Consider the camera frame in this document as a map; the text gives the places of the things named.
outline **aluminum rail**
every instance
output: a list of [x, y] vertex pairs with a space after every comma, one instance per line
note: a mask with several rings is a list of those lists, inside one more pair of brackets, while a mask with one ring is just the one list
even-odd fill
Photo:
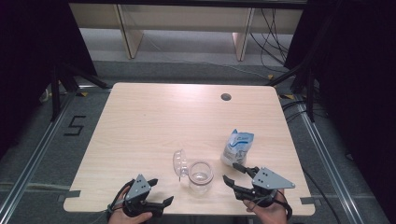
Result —
[[0, 223], [7, 224], [9, 219], [11, 218], [12, 213], [17, 207], [24, 191], [27, 188], [27, 185], [29, 184], [29, 181], [32, 179], [35, 170], [37, 169], [38, 165], [43, 159], [47, 151], [47, 148], [50, 145], [51, 140], [53, 139], [54, 135], [56, 134], [56, 131], [58, 130], [60, 124], [62, 123], [66, 108], [69, 107], [74, 97], [75, 97], [74, 92], [66, 94], [64, 102], [62, 104], [63, 110], [58, 115], [58, 117], [49, 124], [49, 127], [47, 128], [46, 132], [41, 138], [38, 146], [35, 148], [35, 151], [33, 152], [26, 166], [24, 167], [21, 175], [19, 176], [18, 180], [15, 182], [14, 186], [12, 187], [6, 199], [1, 204]]
[[[303, 100], [303, 97], [301, 97], [301, 95], [299, 94], [295, 94], [294, 96], [297, 101]], [[298, 104], [298, 109], [300, 112], [306, 110], [305, 105], [302, 104]], [[359, 212], [359, 209], [355, 204], [355, 201], [353, 200], [347, 186], [343, 181], [343, 178], [341, 177], [334, 162], [332, 161], [332, 156], [330, 155], [325, 144], [323, 143], [323, 140], [319, 134], [315, 122], [311, 122], [310, 118], [306, 115], [306, 113], [303, 113], [302, 116], [305, 127], [311, 135], [312, 140], [314, 141], [319, 157], [324, 165], [327, 174], [329, 175], [330, 180], [332, 181], [332, 186], [334, 187], [335, 192], [337, 193], [341, 201], [341, 205], [343, 205], [344, 210], [346, 211], [349, 222], [357, 224], [364, 223], [361, 217], [361, 213]]]

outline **black tape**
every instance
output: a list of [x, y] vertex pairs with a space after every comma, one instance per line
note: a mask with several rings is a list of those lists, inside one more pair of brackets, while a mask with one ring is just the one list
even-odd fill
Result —
[[301, 204], [315, 203], [315, 200], [312, 197], [300, 198], [300, 201], [301, 201]]
[[81, 190], [68, 191], [65, 195], [58, 196], [58, 203], [64, 203], [66, 198], [78, 198]]
[[64, 136], [79, 136], [81, 130], [84, 128], [84, 125], [75, 125], [73, 124], [75, 119], [85, 119], [87, 116], [74, 116], [69, 123], [69, 128], [77, 128], [77, 133], [64, 133]]

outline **black curtain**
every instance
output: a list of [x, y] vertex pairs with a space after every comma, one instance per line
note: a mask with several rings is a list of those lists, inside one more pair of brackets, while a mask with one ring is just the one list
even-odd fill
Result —
[[308, 0], [307, 4], [311, 7], [304, 9], [301, 15], [284, 64], [289, 69], [303, 61], [331, 8], [334, 7], [333, 1]]
[[[391, 223], [396, 223], [396, 3], [344, 1], [337, 30], [315, 68], [320, 95], [347, 149]], [[323, 16], [304, 13], [290, 47], [293, 67]]]
[[96, 76], [68, 3], [0, 1], [0, 158], [18, 142], [21, 128], [39, 105], [59, 63]]

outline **wooden table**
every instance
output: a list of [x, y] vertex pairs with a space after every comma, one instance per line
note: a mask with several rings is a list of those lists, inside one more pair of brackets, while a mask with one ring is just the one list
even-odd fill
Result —
[[[230, 101], [221, 99], [223, 93]], [[68, 198], [69, 212], [106, 209], [120, 188], [142, 174], [158, 178], [148, 201], [161, 203], [175, 196], [165, 214], [246, 216], [246, 207], [234, 197], [222, 179], [251, 188], [251, 178], [220, 160], [233, 129], [254, 133], [247, 154], [248, 167], [265, 166], [295, 183], [286, 197], [297, 216], [310, 216], [313, 204], [276, 91], [263, 86], [118, 83], [92, 135], [70, 190], [81, 190]], [[178, 176], [173, 154], [186, 151], [189, 164], [208, 161], [214, 169], [212, 189], [197, 195], [189, 179]]]

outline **human hand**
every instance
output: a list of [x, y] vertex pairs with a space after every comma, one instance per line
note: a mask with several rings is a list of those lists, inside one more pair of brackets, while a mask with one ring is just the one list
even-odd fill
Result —
[[[280, 202], [285, 202], [285, 198], [280, 194], [276, 194], [276, 199]], [[244, 205], [247, 207], [249, 213], [253, 212], [260, 219], [262, 224], [285, 224], [287, 223], [286, 209], [278, 204], [273, 203], [268, 207], [255, 206], [255, 203], [249, 200], [244, 200]]]
[[[118, 200], [122, 200], [123, 196], [128, 192], [129, 187], [126, 188], [121, 194]], [[113, 214], [111, 215], [108, 224], [139, 224], [149, 220], [152, 217], [152, 213], [142, 213], [137, 217], [128, 217], [122, 211], [122, 204], [116, 205], [113, 210]]]

